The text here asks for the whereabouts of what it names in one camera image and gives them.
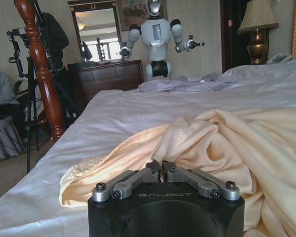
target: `logo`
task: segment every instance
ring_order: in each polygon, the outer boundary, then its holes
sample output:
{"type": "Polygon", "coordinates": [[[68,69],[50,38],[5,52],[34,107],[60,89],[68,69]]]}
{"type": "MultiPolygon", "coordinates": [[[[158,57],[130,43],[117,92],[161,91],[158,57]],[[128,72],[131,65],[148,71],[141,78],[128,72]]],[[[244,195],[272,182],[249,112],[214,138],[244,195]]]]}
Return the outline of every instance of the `logo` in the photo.
{"type": "Polygon", "coordinates": [[[173,197],[190,197],[193,194],[138,194],[141,198],[160,197],[160,198],[173,198],[173,197]]]}

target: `white bed sheet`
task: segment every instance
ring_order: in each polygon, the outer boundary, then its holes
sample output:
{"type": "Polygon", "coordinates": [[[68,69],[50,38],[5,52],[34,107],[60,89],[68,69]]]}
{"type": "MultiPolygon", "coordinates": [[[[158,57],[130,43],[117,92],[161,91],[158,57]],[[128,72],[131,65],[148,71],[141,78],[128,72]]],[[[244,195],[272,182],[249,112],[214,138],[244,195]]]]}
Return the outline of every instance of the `white bed sheet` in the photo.
{"type": "Polygon", "coordinates": [[[87,208],[60,206],[60,179],[72,165],[110,152],[139,131],[214,108],[296,107],[296,63],[228,73],[240,81],[225,91],[97,94],[37,166],[0,199],[0,237],[87,237],[87,208]]]}

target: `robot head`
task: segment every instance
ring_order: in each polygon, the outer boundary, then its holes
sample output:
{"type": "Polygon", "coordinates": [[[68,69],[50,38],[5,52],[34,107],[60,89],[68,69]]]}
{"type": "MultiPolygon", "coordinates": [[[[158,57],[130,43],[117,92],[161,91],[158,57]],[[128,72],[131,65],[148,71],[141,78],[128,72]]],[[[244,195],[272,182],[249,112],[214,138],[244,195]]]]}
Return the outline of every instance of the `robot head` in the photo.
{"type": "Polygon", "coordinates": [[[162,0],[146,0],[146,5],[150,16],[158,16],[160,14],[162,0]]]}

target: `table lamp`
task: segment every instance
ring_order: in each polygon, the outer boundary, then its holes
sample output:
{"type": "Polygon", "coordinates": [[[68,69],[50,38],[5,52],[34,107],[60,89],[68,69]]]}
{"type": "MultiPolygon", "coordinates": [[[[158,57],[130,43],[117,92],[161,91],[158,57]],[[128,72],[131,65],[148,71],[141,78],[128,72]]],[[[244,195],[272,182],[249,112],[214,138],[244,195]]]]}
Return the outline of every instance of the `table lamp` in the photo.
{"type": "Polygon", "coordinates": [[[269,0],[251,0],[247,3],[246,13],[237,33],[251,34],[248,52],[252,65],[265,63],[269,29],[278,27],[279,23],[272,12],[269,0]]]}

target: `framed picture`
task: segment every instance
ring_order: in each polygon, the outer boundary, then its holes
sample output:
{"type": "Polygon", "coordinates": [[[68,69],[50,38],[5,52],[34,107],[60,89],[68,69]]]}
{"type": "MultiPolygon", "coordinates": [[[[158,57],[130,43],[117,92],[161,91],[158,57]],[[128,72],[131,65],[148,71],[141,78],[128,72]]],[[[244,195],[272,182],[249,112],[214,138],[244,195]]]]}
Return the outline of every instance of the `framed picture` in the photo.
{"type": "MultiPolygon", "coordinates": [[[[117,2],[122,31],[128,31],[132,24],[140,26],[150,16],[145,0],[118,0],[117,2]]],[[[162,1],[162,13],[167,19],[166,0],[162,1]]]]}

